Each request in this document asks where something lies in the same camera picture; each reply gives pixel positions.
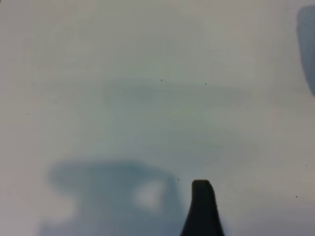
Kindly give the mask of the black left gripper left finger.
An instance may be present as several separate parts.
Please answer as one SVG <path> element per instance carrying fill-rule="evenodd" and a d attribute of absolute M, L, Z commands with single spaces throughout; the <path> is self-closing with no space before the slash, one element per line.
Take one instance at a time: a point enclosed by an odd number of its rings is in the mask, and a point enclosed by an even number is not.
<path fill-rule="evenodd" d="M 216 236 L 213 190 L 207 180 L 192 182 L 191 204 L 182 230 L 183 236 Z"/>

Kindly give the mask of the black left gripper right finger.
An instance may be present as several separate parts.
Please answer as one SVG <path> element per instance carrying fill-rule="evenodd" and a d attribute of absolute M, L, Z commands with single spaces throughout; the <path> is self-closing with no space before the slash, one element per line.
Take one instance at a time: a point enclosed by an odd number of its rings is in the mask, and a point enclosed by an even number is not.
<path fill-rule="evenodd" d="M 211 183 L 208 184 L 208 191 L 209 191 L 209 236 L 224 236 L 224 230 L 221 224 L 221 219 L 218 211 L 217 201 L 214 189 Z"/>

